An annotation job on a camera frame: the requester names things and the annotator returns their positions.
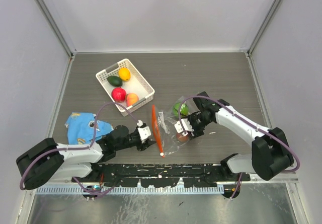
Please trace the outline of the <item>clear zip top bag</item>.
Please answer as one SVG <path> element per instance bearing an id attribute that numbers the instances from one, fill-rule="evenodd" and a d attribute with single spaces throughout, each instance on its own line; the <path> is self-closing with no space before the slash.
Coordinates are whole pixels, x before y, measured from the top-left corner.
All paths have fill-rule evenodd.
<path id="1" fill-rule="evenodd" d="M 197 107 L 193 104 L 192 100 L 184 100 L 182 96 L 170 105 L 169 109 L 161 109 L 153 105 L 151 110 L 151 128 L 153 137 L 158 146 L 159 155 L 164 158 L 179 150 L 180 147 L 187 142 L 178 142 L 176 139 L 177 131 L 174 124 L 179 120 L 172 113 L 172 108 L 175 103 L 180 102 L 181 105 L 185 103 L 189 108 L 189 114 L 197 111 Z"/>

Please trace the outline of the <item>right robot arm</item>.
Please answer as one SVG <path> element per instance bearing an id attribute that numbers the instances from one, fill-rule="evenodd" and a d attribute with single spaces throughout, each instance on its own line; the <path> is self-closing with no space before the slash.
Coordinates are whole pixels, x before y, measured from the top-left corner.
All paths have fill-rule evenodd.
<path id="1" fill-rule="evenodd" d="M 238 174 L 252 173 L 269 181 L 282 172 L 298 169 L 293 166 L 298 163 L 298 158 L 290 149 L 282 129 L 261 126 L 240 114 L 227 101 L 212 100 L 206 92 L 193 96 L 192 100 L 198 111 L 179 120 L 183 134 L 195 139 L 204 134 L 207 125 L 216 123 L 231 130 L 251 148 L 248 155 L 234 153 L 221 160 L 223 179 L 231 181 Z"/>

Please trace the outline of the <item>fake brown passion fruit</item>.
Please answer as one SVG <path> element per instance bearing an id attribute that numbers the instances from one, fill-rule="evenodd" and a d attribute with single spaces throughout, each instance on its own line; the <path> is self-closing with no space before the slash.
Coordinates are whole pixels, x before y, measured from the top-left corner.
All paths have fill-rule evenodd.
<path id="1" fill-rule="evenodd" d="M 177 139 L 178 142 L 187 142 L 189 140 L 189 136 L 177 133 L 176 134 L 176 139 Z"/>

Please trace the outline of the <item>fake dark green vegetable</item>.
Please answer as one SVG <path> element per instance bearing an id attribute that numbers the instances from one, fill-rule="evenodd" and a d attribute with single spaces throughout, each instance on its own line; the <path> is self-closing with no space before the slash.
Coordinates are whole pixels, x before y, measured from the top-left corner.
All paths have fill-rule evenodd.
<path id="1" fill-rule="evenodd" d="M 123 81 L 118 76 L 108 76 L 107 81 L 113 87 L 122 87 Z"/>

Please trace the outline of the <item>fake yellow lemon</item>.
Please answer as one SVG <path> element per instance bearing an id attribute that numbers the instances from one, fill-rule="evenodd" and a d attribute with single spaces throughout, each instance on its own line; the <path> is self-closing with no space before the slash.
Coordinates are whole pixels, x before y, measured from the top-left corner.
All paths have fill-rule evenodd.
<path id="1" fill-rule="evenodd" d="M 118 76 L 122 81 L 129 81 L 131 78 L 131 74 L 128 68 L 122 67 L 118 70 Z"/>

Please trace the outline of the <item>fake red apple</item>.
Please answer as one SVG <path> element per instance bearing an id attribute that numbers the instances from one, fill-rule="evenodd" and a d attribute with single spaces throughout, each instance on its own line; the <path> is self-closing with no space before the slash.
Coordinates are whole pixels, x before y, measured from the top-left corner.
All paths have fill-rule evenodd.
<path id="1" fill-rule="evenodd" d="M 112 99 L 118 103 L 124 102 L 126 95 L 126 91 L 121 87 L 114 88 L 111 92 Z"/>

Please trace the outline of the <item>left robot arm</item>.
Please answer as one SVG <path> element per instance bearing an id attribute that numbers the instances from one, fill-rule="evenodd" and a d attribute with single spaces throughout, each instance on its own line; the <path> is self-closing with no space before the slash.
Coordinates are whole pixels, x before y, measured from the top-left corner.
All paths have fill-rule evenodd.
<path id="1" fill-rule="evenodd" d="M 101 175 L 97 164 L 114 158 L 117 151 L 132 147 L 144 151 L 153 144 L 155 141 L 146 124 L 137 126 L 133 132 L 118 125 L 93 144 L 68 145 L 46 138 L 16 159 L 21 174 L 20 188 L 33 190 L 49 181 L 73 177 L 95 182 Z"/>

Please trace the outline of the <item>fake peach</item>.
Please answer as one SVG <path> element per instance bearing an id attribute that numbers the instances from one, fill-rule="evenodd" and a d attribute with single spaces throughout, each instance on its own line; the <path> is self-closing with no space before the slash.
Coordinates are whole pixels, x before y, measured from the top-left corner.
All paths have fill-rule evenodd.
<path id="1" fill-rule="evenodd" d="M 127 107 L 132 106 L 133 104 L 138 102 L 138 100 L 139 100 L 139 97 L 135 93 L 129 93 L 125 97 L 126 106 Z"/>

